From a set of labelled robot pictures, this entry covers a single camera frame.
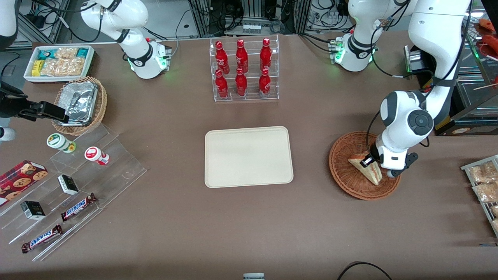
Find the clear acrylic shelf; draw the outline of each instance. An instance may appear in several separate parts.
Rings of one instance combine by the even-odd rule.
[[[261,76],[261,69],[259,68],[259,53],[261,52],[262,42],[264,38],[270,39],[271,48],[271,67],[269,69],[269,76],[271,79],[270,83],[270,93],[266,98],[259,96],[259,77]],[[235,53],[237,52],[237,40],[239,38],[215,38],[210,40],[209,47],[209,58],[211,61],[211,79],[213,80],[213,96],[215,101],[265,101],[278,99],[280,97],[280,84],[279,84],[279,53],[280,48],[278,45],[278,36],[249,36],[244,37],[244,46],[248,51],[249,57],[249,71],[245,74],[248,81],[248,91],[245,97],[241,97],[237,94],[237,89],[235,85],[235,77],[237,76],[237,61],[235,58]],[[228,98],[221,99],[217,90],[215,83],[215,71],[218,69],[216,64],[216,48],[214,44],[216,41],[221,41],[223,43],[223,49],[228,55],[228,65],[230,67],[230,73],[225,75],[225,79],[228,83]]]
[[[48,243],[38,245],[25,254],[33,261],[43,260],[146,172],[140,162],[126,151],[117,136],[102,124],[79,136],[74,140],[77,147],[73,153],[60,151],[52,156],[44,164],[50,172],[49,175],[32,186],[26,194],[20,195],[22,197],[16,198],[16,201],[11,202],[2,212],[0,225],[3,235],[9,244],[19,247],[20,254],[22,244],[30,242],[60,223],[62,236],[54,237]],[[84,152],[90,146],[97,146],[109,154],[110,162],[102,166],[86,160]],[[62,191],[57,180],[61,174],[74,179],[80,190],[77,195],[71,196]],[[90,193],[94,193],[98,200],[68,221],[62,222],[60,214]],[[20,207],[24,200],[40,202],[46,217],[39,221],[27,219]]]

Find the beige tray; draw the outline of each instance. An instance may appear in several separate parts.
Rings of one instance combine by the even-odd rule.
[[[287,184],[294,178],[285,127],[210,131],[204,160],[209,188]]]

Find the acrylic bottle rack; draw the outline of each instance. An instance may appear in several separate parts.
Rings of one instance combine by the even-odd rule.
[[[261,76],[261,69],[259,67],[259,53],[261,52],[262,42],[264,38],[270,39],[270,49],[271,49],[271,67],[269,69],[269,77],[271,79],[270,83],[270,93],[266,98],[259,96],[259,78]],[[248,90],[245,97],[241,97],[237,94],[237,89],[235,85],[235,77],[237,76],[237,61],[235,53],[237,52],[237,40],[240,38],[215,38],[211,39],[209,44],[209,58],[211,61],[211,79],[213,80],[213,95],[216,102],[229,102],[229,101],[265,101],[278,99],[280,96],[280,84],[279,84],[279,52],[280,48],[278,45],[278,36],[248,36],[243,37],[244,45],[248,52],[249,57],[249,71],[245,73],[248,81]],[[230,67],[230,72],[228,75],[224,75],[228,83],[228,98],[221,99],[220,95],[216,90],[215,84],[215,71],[218,69],[216,64],[216,41],[221,41],[223,43],[223,49],[228,55],[228,65]]]

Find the cookie box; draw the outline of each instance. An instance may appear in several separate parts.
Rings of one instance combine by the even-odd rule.
[[[23,160],[0,176],[0,206],[18,196],[47,174],[47,169],[43,165]]]

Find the small black box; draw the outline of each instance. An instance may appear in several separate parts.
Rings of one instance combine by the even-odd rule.
[[[21,203],[21,208],[28,219],[41,220],[45,218],[45,213],[39,202],[25,200]]]
[[[73,178],[67,175],[60,175],[59,177],[57,177],[57,179],[59,180],[59,184],[61,185],[63,192],[69,195],[78,194],[78,187],[74,183]]]

